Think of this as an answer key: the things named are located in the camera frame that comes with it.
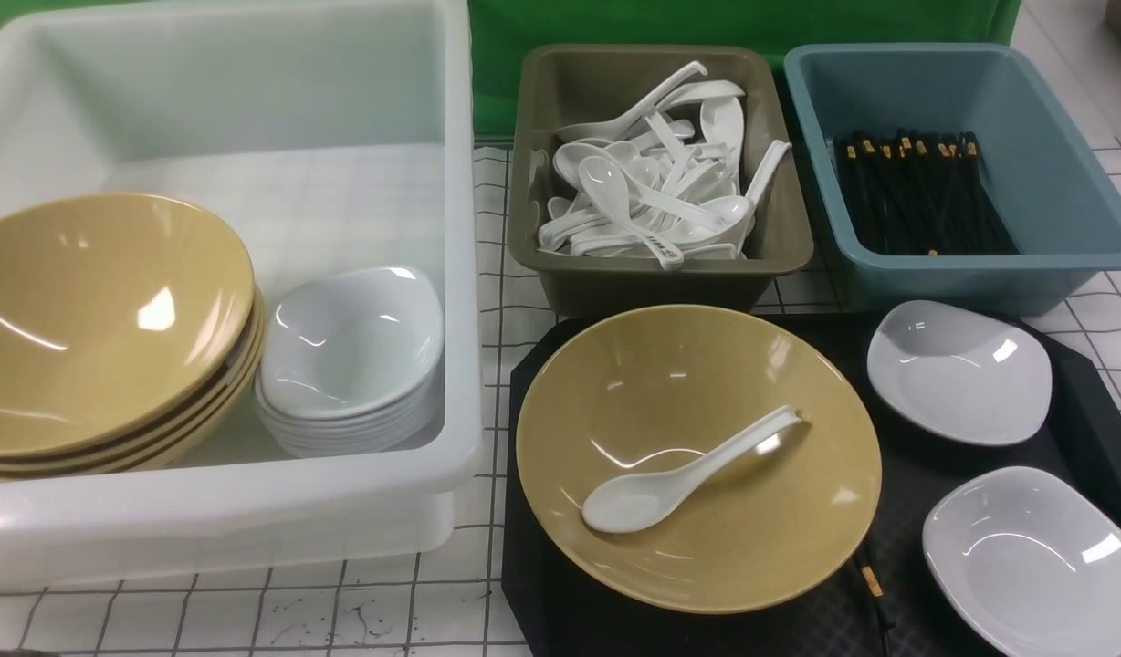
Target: chopsticks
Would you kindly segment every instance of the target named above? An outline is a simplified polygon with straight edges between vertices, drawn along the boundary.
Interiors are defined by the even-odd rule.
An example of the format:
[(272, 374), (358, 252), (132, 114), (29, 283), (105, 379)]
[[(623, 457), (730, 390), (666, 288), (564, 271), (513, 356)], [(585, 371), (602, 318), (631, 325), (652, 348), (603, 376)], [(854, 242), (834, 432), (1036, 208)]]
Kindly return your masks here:
[(841, 194), (858, 240), (886, 255), (1016, 255), (982, 184), (973, 132), (852, 132), (833, 141)]
[(878, 637), (881, 640), (882, 657), (892, 657), (893, 648), (889, 639), (889, 631), (897, 627), (897, 620), (890, 614), (886, 607), (886, 591), (881, 587), (881, 580), (878, 579), (878, 553), (873, 547), (873, 536), (865, 537), (861, 546), (853, 553), (853, 565), (858, 570), (861, 579), (869, 591), (869, 599), (873, 603), (873, 614), (878, 620)]

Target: spoon handle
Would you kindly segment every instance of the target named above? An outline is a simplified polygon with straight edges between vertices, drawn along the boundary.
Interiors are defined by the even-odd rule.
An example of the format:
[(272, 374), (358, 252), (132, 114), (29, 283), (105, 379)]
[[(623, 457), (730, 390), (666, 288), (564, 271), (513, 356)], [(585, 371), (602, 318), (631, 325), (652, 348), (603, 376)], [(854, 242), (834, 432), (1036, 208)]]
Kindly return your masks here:
[(669, 194), (664, 194), (659, 191), (646, 187), (645, 184), (638, 182), (632, 182), (631, 184), (631, 195), (637, 196), (637, 202), (649, 207), (659, 209), (665, 213), (673, 213), (674, 216), (684, 219), (700, 225), (700, 228), (705, 228), (707, 230), (719, 230), (723, 224), (723, 218), (719, 216), (717, 213), (712, 213), (704, 211), (704, 209), (698, 207), (693, 203), (686, 203), (682, 198), (674, 198)]
[(756, 205), (757, 212), (760, 211), (760, 201), (765, 197), (765, 192), (768, 191), (768, 184), (772, 182), (780, 160), (790, 149), (791, 145), (787, 141), (779, 139), (772, 141), (772, 145), (768, 147), (768, 152), (765, 152), (760, 166), (756, 168), (756, 174), (751, 176), (751, 184), (749, 184), (748, 193), (744, 196)]
[[(630, 110), (627, 110), (623, 115), (619, 115), (615, 120), (603, 121), (597, 126), (620, 124), (622, 128), (614, 130), (615, 135), (613, 135), (613, 139), (622, 136), (624, 130), (630, 129), (631, 126), (634, 124), (637, 120), (640, 120), (643, 113), (654, 108), (658, 101), (665, 99), (666, 95), (669, 95), (670, 91), (674, 91), (675, 87), (679, 86), (683, 82), (686, 82), (686, 80), (693, 77), (694, 75), (706, 75), (706, 66), (703, 66), (702, 62), (691, 62), (680, 70), (674, 71), (673, 74), (670, 74), (670, 77), (661, 81), (661, 84), (651, 89), (651, 92), (641, 96), (641, 99), (637, 101)], [(573, 141), (573, 139), (581, 138), (584, 135), (584, 130), (587, 126), (590, 124), (565, 126), (565, 128), (557, 130), (557, 137), (559, 137), (562, 141)]]
[(747, 429), (741, 429), (731, 436), (717, 448), (695, 459), (687, 465), (683, 465), (683, 474), (686, 475), (686, 489), (693, 491), (697, 489), (712, 474), (719, 473), (728, 463), (735, 461), (741, 454), (747, 454), (750, 450), (762, 444), (766, 439), (777, 433), (787, 429), (790, 425), (798, 424), (799, 416), (789, 406), (781, 406), (768, 415), (757, 419)]

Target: white ceramic spoon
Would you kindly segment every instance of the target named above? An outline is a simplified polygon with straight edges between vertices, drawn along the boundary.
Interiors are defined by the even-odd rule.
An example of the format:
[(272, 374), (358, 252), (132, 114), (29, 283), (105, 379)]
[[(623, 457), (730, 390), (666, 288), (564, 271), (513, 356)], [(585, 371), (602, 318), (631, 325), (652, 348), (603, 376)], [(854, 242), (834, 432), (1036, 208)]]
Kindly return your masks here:
[(675, 271), (682, 267), (685, 257), (680, 249), (657, 237), (656, 233), (640, 228), (630, 219), (630, 184), (627, 183), (622, 167), (608, 158), (585, 158), (577, 165), (577, 175), (581, 176), (582, 189), (589, 194), (593, 205), (610, 218), (610, 221), (640, 238), (657, 258), (661, 269)]
[[(673, 242), (673, 244), (683, 249), (683, 251), (711, 244), (722, 244), (723, 242), (735, 247), (735, 249), (743, 246), (754, 213), (751, 201), (744, 198), (744, 196), (724, 196), (723, 198), (707, 201), (707, 203), (703, 204), (703, 207), (711, 209), (712, 212), (717, 212), (720, 216), (723, 216), (725, 221), (724, 228), (710, 230), (691, 222), (680, 221), (675, 223), (674, 228), (657, 233), (657, 235)], [(599, 237), (597, 232), (601, 232), (601, 230), (603, 229), (587, 229), (582, 232), (581, 237), (574, 235), (569, 240), (572, 241), (569, 252), (574, 257), (586, 257), (586, 255), (606, 257), (611, 255), (606, 251), (612, 252), (613, 249), (622, 249), (636, 244), (636, 239), (632, 235), (628, 235), (628, 233)]]
[[(673, 130), (674, 136), (678, 139), (689, 139), (695, 136), (695, 124), (685, 120), (685, 118), (669, 121), (669, 127), (670, 130)], [(636, 137), (627, 138), (623, 136), (622, 138), (626, 141), (630, 141), (631, 145), (637, 146), (637, 149), (642, 150), (642, 152), (652, 149), (652, 147), (661, 146), (661, 139), (659, 139), (657, 135), (654, 135), (654, 130), (648, 130), (648, 132), (642, 132)], [(601, 146), (603, 149), (603, 147), (613, 145), (613, 142), (614, 141), (611, 139), (602, 139), (601, 137), (585, 137), (584, 139), (573, 139), (573, 141), (569, 141), (569, 145), (593, 145)]]
[(765, 200), (765, 193), (768, 192), (768, 186), (779, 169), (780, 160), (789, 150), (791, 150), (791, 145), (779, 139), (768, 146), (765, 158), (760, 161), (760, 167), (751, 176), (751, 184), (748, 184), (748, 191), (743, 194), (756, 205), (756, 209), (760, 209), (760, 201)]
[[(622, 170), (628, 172), (638, 184), (645, 184), (648, 187), (657, 184), (660, 175), (660, 167), (657, 166), (657, 161), (654, 158), (636, 158), (622, 165)], [(564, 246), (565, 241), (572, 235), (582, 232), (582, 230), (610, 223), (610, 220), (603, 213), (599, 212), (597, 209), (589, 207), (589, 196), (584, 192), (577, 193), (577, 198), (559, 216), (554, 216), (553, 211), (560, 209), (562, 204), (553, 203), (554, 201), (564, 201), (564, 198), (555, 196), (555, 198), (548, 201), (548, 216), (552, 221), (540, 225), (540, 229), (536, 232), (536, 242), (545, 251), (558, 250)], [(631, 212), (634, 211), (634, 205), (631, 205)]]
[(680, 105), (693, 105), (710, 99), (734, 99), (743, 95), (743, 87), (729, 80), (707, 80), (692, 82), (670, 91), (665, 99), (657, 102), (659, 111), (666, 111)]
[(661, 118), (660, 112), (647, 112), (646, 123), (649, 124), (649, 129), (652, 130), (654, 135), (657, 135), (657, 138), (661, 141), (661, 147), (664, 147), (668, 154), (673, 155), (675, 160), (680, 158), (682, 154), (685, 154), (686, 150), (688, 150), (686, 146), (682, 144), (682, 140), (674, 135), (674, 130), (670, 130), (670, 124), (666, 122), (665, 118)]
[[(646, 251), (645, 253), (636, 253), (634, 251), (636, 249), (618, 249), (617, 251), (599, 253), (599, 257), (649, 258), (649, 251)], [(734, 244), (711, 244), (706, 247), (698, 247), (697, 249), (682, 249), (682, 255), (686, 259), (748, 259), (739, 249), (735, 249)]]
[(565, 242), (585, 230), (608, 228), (608, 225), (612, 225), (612, 222), (597, 209), (585, 209), (585, 211), (576, 213), (566, 213), (559, 219), (545, 223), (536, 232), (536, 241), (545, 251), (556, 251)]
[[(689, 174), (683, 175), (680, 179), (677, 179), (677, 183), (674, 183), (673, 186), (666, 189), (666, 184), (669, 184), (673, 179), (677, 179), (673, 174), (666, 177), (664, 192), (669, 193), (675, 198), (689, 201), (689, 203), (703, 204), (706, 201), (719, 198), (719, 196), (732, 195), (734, 193), (731, 189), (714, 194), (716, 189), (720, 189), (721, 183), (730, 183), (730, 179), (726, 178), (723, 163), (719, 161), (700, 163)], [(634, 223), (641, 225), (641, 228), (660, 233), (671, 228), (671, 225), (667, 224), (668, 221), (666, 220), (668, 218), (668, 213), (661, 212), (659, 209), (648, 209), (645, 213), (640, 213), (640, 215), (634, 218)], [(566, 233), (566, 238), (573, 242), (585, 240), (585, 238), (608, 238), (613, 235), (622, 237), (624, 232), (618, 228), (613, 228), (613, 224), (608, 221), (595, 224), (586, 223), (581, 228), (573, 228), (573, 230)]]
[(564, 198), (563, 196), (553, 196), (548, 200), (548, 204), (544, 206), (548, 209), (548, 219), (556, 221), (568, 213), (568, 209), (572, 207), (573, 201)]
[(630, 130), (631, 126), (637, 123), (658, 101), (665, 99), (670, 91), (679, 86), (683, 82), (691, 78), (694, 75), (706, 75), (706, 66), (703, 66), (701, 62), (691, 62), (683, 66), (680, 70), (675, 71), (674, 74), (666, 78), (661, 84), (654, 87), (651, 92), (646, 93), (634, 107), (627, 110), (623, 115), (614, 118), (614, 120), (603, 120), (595, 121), (595, 123), (577, 123), (575, 126), (564, 126), (560, 130), (557, 130), (557, 137), (562, 141), (573, 141), (573, 139), (582, 139), (584, 137), (601, 137), (603, 139), (615, 139), (624, 132), (624, 130)]
[(686, 203), (682, 198), (674, 198), (669, 194), (647, 187), (645, 184), (633, 179), (632, 176), (628, 176), (628, 179), (630, 179), (630, 184), (628, 185), (630, 187), (630, 198), (634, 198), (640, 204), (659, 209), (665, 213), (673, 213), (674, 216), (702, 225), (702, 228), (720, 229), (723, 225), (723, 218), (719, 216), (717, 213), (712, 213), (707, 209), (700, 207), (700, 205)]
[(777, 450), (781, 444), (779, 433), (798, 423), (799, 416), (790, 407), (781, 406), (686, 465), (665, 473), (612, 478), (589, 493), (582, 505), (582, 518), (593, 529), (613, 534), (654, 527), (728, 463), (752, 448), (758, 454)]
[(617, 163), (618, 166), (628, 166), (632, 160), (641, 158), (641, 151), (631, 142), (613, 141), (609, 146), (594, 146), (584, 141), (573, 141), (572, 145), (562, 145), (553, 155), (553, 167), (557, 175), (573, 189), (581, 189), (577, 182), (577, 164), (581, 160), (592, 157), (602, 157)]
[(740, 154), (743, 152), (744, 117), (739, 99), (710, 99), (703, 101), (698, 110), (698, 121), (703, 137), (710, 142), (728, 146), (728, 174), (739, 176)]

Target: white dish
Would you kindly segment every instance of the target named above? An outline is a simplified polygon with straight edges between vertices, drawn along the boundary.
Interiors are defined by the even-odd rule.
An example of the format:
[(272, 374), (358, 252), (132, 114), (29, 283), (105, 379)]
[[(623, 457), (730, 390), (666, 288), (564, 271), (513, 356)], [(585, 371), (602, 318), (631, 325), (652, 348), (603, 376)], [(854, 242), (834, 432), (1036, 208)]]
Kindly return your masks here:
[(409, 395), (443, 354), (443, 306), (411, 267), (374, 267), (295, 288), (272, 312), (263, 398), (299, 419), (363, 415)]
[(1051, 406), (1051, 361), (1025, 331), (935, 302), (895, 307), (869, 342), (869, 381), (927, 432), (979, 445), (1018, 444)]
[(958, 616), (1004, 655), (1121, 655), (1121, 531), (1055, 475), (973, 479), (929, 512), (921, 542)]

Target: white spoon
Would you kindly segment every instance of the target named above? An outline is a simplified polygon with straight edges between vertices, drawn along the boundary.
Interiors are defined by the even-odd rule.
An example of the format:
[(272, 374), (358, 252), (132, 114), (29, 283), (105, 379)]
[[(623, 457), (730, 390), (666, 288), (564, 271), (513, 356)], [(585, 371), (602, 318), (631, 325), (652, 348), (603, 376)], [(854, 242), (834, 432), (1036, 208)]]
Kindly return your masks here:
[(656, 233), (636, 225), (630, 219), (630, 184), (615, 163), (602, 157), (585, 158), (577, 165), (582, 189), (589, 194), (594, 207), (610, 221), (634, 233), (651, 250), (661, 269), (675, 271), (685, 259), (682, 250)]
[(765, 152), (765, 158), (760, 161), (760, 167), (751, 176), (751, 184), (748, 184), (748, 191), (743, 195), (756, 205), (757, 211), (760, 209), (760, 201), (765, 200), (765, 193), (768, 192), (770, 182), (779, 169), (780, 160), (789, 150), (791, 150), (789, 142), (779, 139), (772, 141), (772, 145), (768, 146), (768, 150)]
[(577, 183), (577, 164), (592, 157), (606, 158), (624, 167), (632, 160), (641, 158), (641, 151), (628, 141), (613, 141), (603, 148), (584, 141), (573, 141), (572, 145), (562, 145), (556, 155), (553, 155), (553, 167), (556, 168), (560, 179), (578, 191), (581, 184)]
[(666, 78), (661, 84), (654, 87), (651, 92), (646, 93), (642, 99), (634, 103), (634, 107), (627, 110), (623, 115), (614, 118), (614, 120), (603, 120), (595, 121), (595, 123), (577, 123), (575, 126), (564, 126), (560, 130), (557, 130), (557, 137), (562, 141), (573, 141), (573, 139), (582, 139), (584, 137), (601, 137), (603, 139), (615, 139), (624, 132), (624, 130), (630, 130), (631, 126), (637, 123), (646, 112), (654, 108), (658, 101), (665, 99), (670, 91), (679, 86), (683, 82), (686, 82), (693, 75), (706, 75), (706, 66), (703, 66), (701, 62), (691, 62), (683, 66), (680, 70), (675, 71), (674, 75)]
[[(703, 204), (704, 209), (711, 209), (724, 218), (724, 228), (710, 230), (695, 225), (687, 221), (674, 224), (674, 228), (665, 232), (657, 233), (664, 240), (677, 246), (686, 253), (686, 249), (696, 249), (711, 244), (732, 244), (736, 249), (743, 246), (751, 228), (751, 218), (754, 213), (754, 205), (744, 196), (723, 196)], [(636, 238), (628, 233), (609, 233), (610, 225), (605, 228), (587, 228), (578, 235), (573, 235), (569, 241), (573, 246), (569, 251), (574, 257), (586, 257), (586, 255), (597, 255), (606, 257), (606, 250), (627, 248), (636, 242)]]
[(743, 95), (743, 87), (728, 80), (692, 82), (670, 91), (666, 99), (657, 102), (657, 111), (666, 111), (680, 105), (701, 103), (710, 99), (734, 99)]
[(722, 228), (723, 218), (719, 216), (717, 213), (712, 213), (707, 209), (700, 207), (700, 205), (686, 203), (686, 201), (674, 198), (669, 194), (647, 187), (645, 184), (633, 179), (632, 176), (628, 176), (628, 178), (630, 179), (630, 184), (628, 185), (630, 198), (634, 198), (638, 203), (659, 209), (665, 213), (673, 213), (674, 216), (702, 225), (702, 228)]
[(562, 198), (562, 196), (553, 196), (548, 200), (548, 204), (544, 206), (548, 210), (548, 219), (556, 221), (568, 213), (568, 209), (573, 206), (573, 201)]
[(623, 474), (593, 489), (581, 515), (585, 524), (611, 534), (642, 531), (665, 520), (698, 487), (750, 450), (768, 454), (781, 444), (779, 433), (799, 416), (781, 406), (682, 468), (665, 473)]
[(603, 213), (597, 212), (596, 209), (586, 209), (586, 211), (566, 213), (559, 219), (545, 223), (536, 232), (536, 241), (539, 242), (541, 249), (556, 251), (565, 242), (585, 230), (608, 228), (608, 225), (612, 224)]
[(688, 150), (682, 140), (674, 135), (674, 130), (670, 129), (670, 124), (665, 118), (661, 118), (660, 112), (647, 112), (646, 123), (649, 124), (649, 129), (654, 130), (654, 135), (661, 141), (661, 147), (665, 147), (666, 151), (673, 155), (674, 159), (680, 158), (683, 152)]
[(740, 174), (740, 152), (743, 152), (743, 105), (739, 99), (710, 99), (703, 101), (698, 110), (698, 121), (703, 128), (703, 137), (710, 142), (723, 142), (728, 146), (728, 174)]
[[(688, 120), (685, 120), (685, 118), (680, 118), (679, 120), (668, 121), (668, 123), (670, 126), (670, 130), (673, 130), (674, 132), (674, 136), (677, 137), (678, 139), (689, 139), (691, 137), (695, 136), (695, 124), (691, 123)], [(645, 124), (639, 123), (638, 126), (645, 126)], [(661, 139), (659, 139), (659, 137), (657, 137), (657, 135), (654, 133), (654, 130), (648, 130), (648, 132), (642, 132), (634, 137), (631, 137), (630, 133), (627, 132), (626, 135), (622, 135), (622, 138), (626, 141), (630, 141), (631, 145), (637, 146), (637, 149), (642, 150), (642, 152), (645, 152), (645, 150), (652, 149), (652, 147), (661, 145)], [(601, 137), (585, 137), (584, 139), (573, 139), (573, 141), (569, 141), (569, 145), (593, 145), (593, 146), (601, 146), (603, 149), (603, 147), (613, 145), (613, 140), (602, 139)]]

